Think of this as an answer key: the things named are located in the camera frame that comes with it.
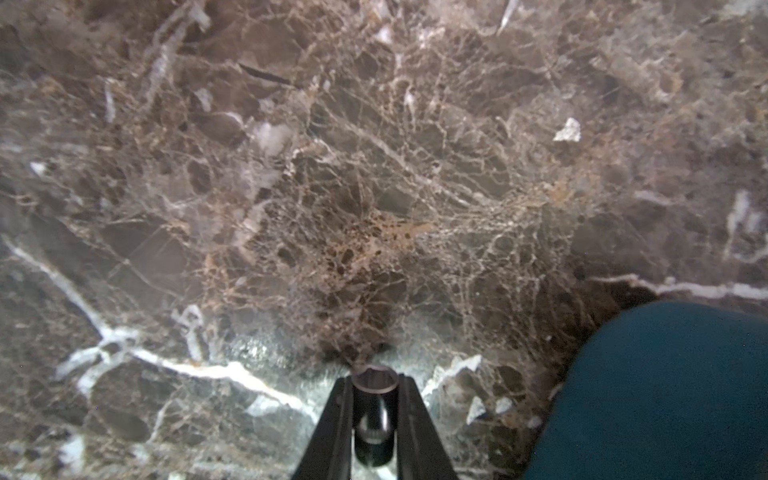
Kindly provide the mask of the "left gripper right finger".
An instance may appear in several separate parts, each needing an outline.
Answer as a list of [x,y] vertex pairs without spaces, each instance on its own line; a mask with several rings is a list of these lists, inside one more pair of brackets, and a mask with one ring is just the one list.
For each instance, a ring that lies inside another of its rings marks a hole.
[[397,416],[397,478],[458,480],[415,381],[399,376]]

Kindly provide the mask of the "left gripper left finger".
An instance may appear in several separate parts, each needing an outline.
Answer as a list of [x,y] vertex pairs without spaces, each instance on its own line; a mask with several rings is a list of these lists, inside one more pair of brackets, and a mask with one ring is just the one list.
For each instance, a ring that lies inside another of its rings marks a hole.
[[350,376],[338,379],[292,480],[349,480],[354,394]]

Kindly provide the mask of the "teal plastic storage box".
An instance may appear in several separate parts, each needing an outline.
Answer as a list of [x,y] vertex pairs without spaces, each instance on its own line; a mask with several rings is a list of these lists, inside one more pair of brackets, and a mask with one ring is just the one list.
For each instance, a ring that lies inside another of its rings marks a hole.
[[656,302],[602,326],[570,365],[528,479],[763,479],[767,321]]

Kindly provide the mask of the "chrome socket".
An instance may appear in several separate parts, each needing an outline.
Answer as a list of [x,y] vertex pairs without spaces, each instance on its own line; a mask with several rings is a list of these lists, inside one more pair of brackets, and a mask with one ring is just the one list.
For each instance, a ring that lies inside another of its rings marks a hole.
[[389,367],[369,365],[351,380],[355,455],[366,467],[381,467],[394,455],[399,375]]

